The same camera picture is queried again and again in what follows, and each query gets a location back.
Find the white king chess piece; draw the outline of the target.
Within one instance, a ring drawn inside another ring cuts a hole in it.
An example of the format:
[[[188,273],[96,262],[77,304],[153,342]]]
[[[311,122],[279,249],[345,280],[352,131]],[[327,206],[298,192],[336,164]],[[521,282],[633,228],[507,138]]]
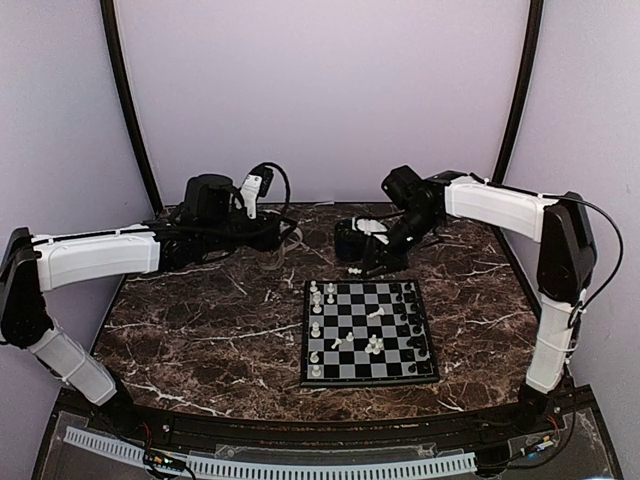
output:
[[[371,312],[367,315],[368,319],[374,319],[376,317],[382,317],[386,314],[385,309],[383,307],[379,307],[376,311]]]

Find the black silver chess board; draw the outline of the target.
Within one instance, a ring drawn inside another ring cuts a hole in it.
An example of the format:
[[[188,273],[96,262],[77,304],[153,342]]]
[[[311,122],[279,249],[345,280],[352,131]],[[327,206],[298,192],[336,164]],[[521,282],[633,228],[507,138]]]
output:
[[[301,379],[307,388],[388,387],[440,381],[419,283],[410,279],[317,282],[322,312],[304,285]],[[328,295],[335,298],[327,304]],[[379,307],[382,317],[368,319]],[[319,365],[321,375],[311,369]]]

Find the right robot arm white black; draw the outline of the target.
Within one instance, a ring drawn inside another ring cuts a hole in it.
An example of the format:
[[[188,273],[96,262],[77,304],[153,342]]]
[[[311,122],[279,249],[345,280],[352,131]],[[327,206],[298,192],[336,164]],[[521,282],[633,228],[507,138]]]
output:
[[[421,178],[407,166],[383,181],[394,211],[362,217],[365,276],[422,277],[445,378],[472,407],[512,400],[510,424],[534,432],[569,379],[580,324],[598,295],[597,259],[579,194],[518,190],[473,174]]]

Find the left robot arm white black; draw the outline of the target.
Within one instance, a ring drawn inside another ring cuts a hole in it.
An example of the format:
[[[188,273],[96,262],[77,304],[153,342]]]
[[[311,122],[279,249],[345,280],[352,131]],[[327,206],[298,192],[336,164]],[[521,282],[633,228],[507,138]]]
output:
[[[260,210],[259,199],[284,169],[254,167],[241,186],[220,174],[201,174],[165,219],[121,229],[64,236],[14,230],[1,262],[1,342],[25,349],[89,401],[120,436],[141,427],[140,412],[122,381],[72,340],[48,314],[44,294],[103,277],[168,273],[209,264],[240,247],[275,252],[294,231],[288,206]]]

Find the cream floral mug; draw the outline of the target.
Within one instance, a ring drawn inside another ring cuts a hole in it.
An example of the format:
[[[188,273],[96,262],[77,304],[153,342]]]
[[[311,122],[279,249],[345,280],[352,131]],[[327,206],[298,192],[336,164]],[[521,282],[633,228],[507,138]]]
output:
[[[285,239],[285,242],[280,247],[271,252],[261,252],[257,255],[257,265],[264,271],[275,271],[280,269],[286,259],[286,255],[296,248],[298,248],[304,239],[304,235],[299,227],[295,228],[293,232]]]

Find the dark blue mug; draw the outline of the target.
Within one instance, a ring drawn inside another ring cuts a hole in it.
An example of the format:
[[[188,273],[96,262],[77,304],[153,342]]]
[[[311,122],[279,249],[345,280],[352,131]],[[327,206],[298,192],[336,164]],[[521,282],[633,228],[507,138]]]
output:
[[[334,227],[334,251],[341,262],[359,262],[363,259],[367,236],[353,226],[353,219],[340,220]]]

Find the black front rail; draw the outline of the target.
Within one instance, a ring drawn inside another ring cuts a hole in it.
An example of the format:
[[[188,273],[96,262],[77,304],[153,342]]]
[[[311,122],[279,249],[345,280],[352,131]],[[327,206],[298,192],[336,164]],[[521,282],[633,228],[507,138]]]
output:
[[[309,389],[241,379],[226,387],[185,390],[130,382],[141,425],[132,440],[155,446],[210,448],[226,440],[267,447],[390,446],[433,441],[480,449],[547,431],[565,439],[573,406],[588,406],[589,389],[564,389],[529,425],[513,390],[476,382],[452,386]]]

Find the left black frame post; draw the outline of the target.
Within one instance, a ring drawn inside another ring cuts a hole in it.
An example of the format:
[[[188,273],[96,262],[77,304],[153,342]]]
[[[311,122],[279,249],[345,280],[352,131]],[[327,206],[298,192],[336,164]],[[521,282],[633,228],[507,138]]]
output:
[[[152,172],[151,162],[134,105],[118,28],[116,4],[113,0],[100,0],[99,5],[112,74],[129,141],[147,199],[152,211],[157,215],[163,210],[164,205]]]

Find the black frame post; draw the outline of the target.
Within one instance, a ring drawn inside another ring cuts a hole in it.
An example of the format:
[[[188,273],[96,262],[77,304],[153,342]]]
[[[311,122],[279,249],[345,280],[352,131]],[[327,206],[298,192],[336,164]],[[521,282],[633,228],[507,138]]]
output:
[[[116,4],[113,0],[100,0],[99,5],[112,74],[129,141],[147,199],[152,211],[157,215],[163,210],[164,205],[152,172],[151,162],[134,105],[118,28]]]
[[[521,58],[519,62],[514,92],[509,109],[504,135],[492,174],[492,181],[503,184],[514,152],[517,135],[524,114],[530,81],[534,69],[542,17],[544,0],[529,2]]]

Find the right black frame post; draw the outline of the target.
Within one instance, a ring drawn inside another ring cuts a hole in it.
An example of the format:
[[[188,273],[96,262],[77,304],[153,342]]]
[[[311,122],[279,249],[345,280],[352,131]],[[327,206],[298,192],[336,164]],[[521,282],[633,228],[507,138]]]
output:
[[[492,174],[492,181],[503,184],[514,152],[517,135],[524,114],[530,81],[534,69],[542,17],[544,0],[529,2],[521,58],[519,62],[514,92],[509,109],[504,135]]]

